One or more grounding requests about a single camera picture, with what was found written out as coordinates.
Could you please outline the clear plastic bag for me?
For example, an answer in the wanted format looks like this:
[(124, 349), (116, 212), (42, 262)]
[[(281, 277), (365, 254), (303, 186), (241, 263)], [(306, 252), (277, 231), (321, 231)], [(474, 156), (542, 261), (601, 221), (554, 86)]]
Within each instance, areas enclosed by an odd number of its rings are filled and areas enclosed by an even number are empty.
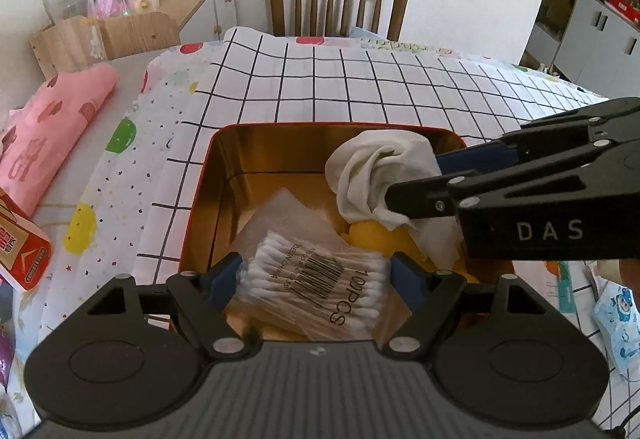
[(286, 189), (280, 189), (258, 206), (230, 244), (229, 251), (237, 251), (250, 263), (265, 240), (269, 241), (265, 253), (271, 263), (285, 270), (300, 265), (312, 251), (335, 255), (349, 250), (349, 245), (329, 222)]

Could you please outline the wooden desktop organizer box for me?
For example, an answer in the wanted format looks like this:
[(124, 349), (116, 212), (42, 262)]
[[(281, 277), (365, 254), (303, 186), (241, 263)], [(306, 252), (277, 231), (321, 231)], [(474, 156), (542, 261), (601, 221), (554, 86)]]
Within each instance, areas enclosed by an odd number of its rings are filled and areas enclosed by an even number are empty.
[(72, 17), (29, 39), (46, 78), (179, 44), (175, 20), (159, 11), (105, 19)]

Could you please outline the red gold metal tin box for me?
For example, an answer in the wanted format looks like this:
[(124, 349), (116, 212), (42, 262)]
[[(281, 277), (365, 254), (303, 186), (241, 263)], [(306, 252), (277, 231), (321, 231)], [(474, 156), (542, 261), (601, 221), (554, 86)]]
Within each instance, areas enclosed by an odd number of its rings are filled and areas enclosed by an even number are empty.
[(229, 125), (211, 136), (179, 263), (196, 300), (179, 307), (172, 326), (187, 339), (224, 345), (228, 355), (255, 341), (305, 341), (303, 333), (277, 318), (249, 315), (242, 303), (217, 309), (208, 299), (216, 265), (231, 257), (232, 243), (256, 210), (288, 191), (304, 204), (314, 233), (339, 241), (347, 225), (324, 178), (331, 153), (367, 130), (358, 123)]

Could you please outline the red yellow carton box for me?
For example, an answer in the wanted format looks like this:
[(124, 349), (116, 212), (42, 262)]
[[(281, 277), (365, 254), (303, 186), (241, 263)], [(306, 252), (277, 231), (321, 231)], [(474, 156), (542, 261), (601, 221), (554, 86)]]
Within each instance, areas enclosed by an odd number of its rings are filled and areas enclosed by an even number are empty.
[(1, 191), (1, 277), (18, 292), (33, 289), (52, 257), (52, 245), (38, 225)]

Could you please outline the white black grid tablecloth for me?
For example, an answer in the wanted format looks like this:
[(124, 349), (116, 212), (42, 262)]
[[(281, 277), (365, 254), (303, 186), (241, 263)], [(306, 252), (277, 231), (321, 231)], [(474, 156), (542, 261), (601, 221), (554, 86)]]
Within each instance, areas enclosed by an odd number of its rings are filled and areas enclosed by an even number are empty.
[(599, 95), (544, 73), (485, 57), (349, 38), (285, 40), (234, 28), (220, 43), (186, 44), (153, 60), (144, 77), (137, 148), (160, 148), (157, 188), (134, 275), (164, 281), (179, 267), (209, 140), (234, 124), (373, 122), (451, 130), (481, 144)]

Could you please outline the light blue cloth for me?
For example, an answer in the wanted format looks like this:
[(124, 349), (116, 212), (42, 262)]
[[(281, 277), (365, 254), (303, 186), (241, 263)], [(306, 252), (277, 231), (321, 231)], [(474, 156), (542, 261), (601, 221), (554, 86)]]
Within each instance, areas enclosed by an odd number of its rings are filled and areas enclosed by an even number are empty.
[(378, 33), (368, 31), (366, 29), (360, 28), (355, 25), (349, 29), (348, 32), (349, 38), (354, 38), (355, 40), (364, 40), (366, 43), (387, 43), (387, 40), (383, 36), (379, 36)]

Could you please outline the yellow soft toy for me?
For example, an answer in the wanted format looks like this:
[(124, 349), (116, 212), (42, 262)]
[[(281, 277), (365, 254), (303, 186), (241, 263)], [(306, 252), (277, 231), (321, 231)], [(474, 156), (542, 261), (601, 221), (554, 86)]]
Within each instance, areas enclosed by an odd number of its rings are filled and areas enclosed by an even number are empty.
[(454, 217), (420, 219), (414, 225), (398, 225), (392, 230), (373, 219), (345, 219), (345, 222), (342, 237), (352, 246), (379, 251), (387, 258), (401, 251), (425, 271), (450, 270), (470, 283), (478, 283), (466, 269), (462, 234)]

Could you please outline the grey shoe cabinet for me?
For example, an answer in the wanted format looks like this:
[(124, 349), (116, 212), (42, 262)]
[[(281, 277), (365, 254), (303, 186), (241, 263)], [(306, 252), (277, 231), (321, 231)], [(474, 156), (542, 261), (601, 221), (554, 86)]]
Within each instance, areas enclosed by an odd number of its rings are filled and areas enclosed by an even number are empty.
[(521, 62), (606, 98), (639, 93), (639, 0), (542, 0)]

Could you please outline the blue cartoon tissue pack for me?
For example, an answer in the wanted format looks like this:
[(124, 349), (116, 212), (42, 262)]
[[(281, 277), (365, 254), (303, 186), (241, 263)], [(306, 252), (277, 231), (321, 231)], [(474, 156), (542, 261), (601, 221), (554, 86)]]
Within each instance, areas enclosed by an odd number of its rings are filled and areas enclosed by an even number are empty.
[(608, 281), (594, 305), (608, 358), (629, 383), (639, 381), (639, 310), (628, 287)]

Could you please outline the cotton swabs pack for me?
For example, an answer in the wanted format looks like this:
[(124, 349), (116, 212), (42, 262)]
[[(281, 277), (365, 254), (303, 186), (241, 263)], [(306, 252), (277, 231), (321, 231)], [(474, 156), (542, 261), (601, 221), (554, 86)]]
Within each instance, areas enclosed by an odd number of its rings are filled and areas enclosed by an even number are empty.
[(390, 295), (390, 261), (377, 251), (267, 231), (238, 273), (235, 301), (255, 319), (313, 341), (367, 341)]

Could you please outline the white wooden drawer cabinet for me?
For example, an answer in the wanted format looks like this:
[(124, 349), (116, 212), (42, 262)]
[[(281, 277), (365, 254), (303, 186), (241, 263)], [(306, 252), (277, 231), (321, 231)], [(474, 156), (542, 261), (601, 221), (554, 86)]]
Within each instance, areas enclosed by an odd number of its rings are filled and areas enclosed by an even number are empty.
[(160, 11), (176, 22), (184, 44), (223, 40), (238, 25), (235, 0), (160, 0)]

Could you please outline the pink patterned folded cloth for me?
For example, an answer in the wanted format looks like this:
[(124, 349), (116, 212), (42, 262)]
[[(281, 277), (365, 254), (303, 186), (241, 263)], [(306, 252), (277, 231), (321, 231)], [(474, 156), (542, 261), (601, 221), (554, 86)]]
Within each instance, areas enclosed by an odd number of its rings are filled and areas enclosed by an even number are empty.
[(107, 63), (60, 73), (42, 83), (9, 122), (2, 141), (1, 189), (25, 214), (34, 214), (118, 81)]

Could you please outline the white polka dot cloth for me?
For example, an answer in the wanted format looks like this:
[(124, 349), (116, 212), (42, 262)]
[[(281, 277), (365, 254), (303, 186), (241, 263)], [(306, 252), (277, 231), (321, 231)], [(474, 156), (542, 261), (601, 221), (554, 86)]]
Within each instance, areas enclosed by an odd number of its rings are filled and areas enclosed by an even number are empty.
[(53, 257), (32, 291), (14, 298), (15, 358), (23, 369), (43, 336), (112, 277), (164, 281), (179, 254), (158, 256), (179, 196), (156, 197), (190, 166), (172, 154), (195, 122), (198, 82), (224, 52), (221, 42), (186, 45), (115, 62), (119, 83), (81, 136), (36, 211)]

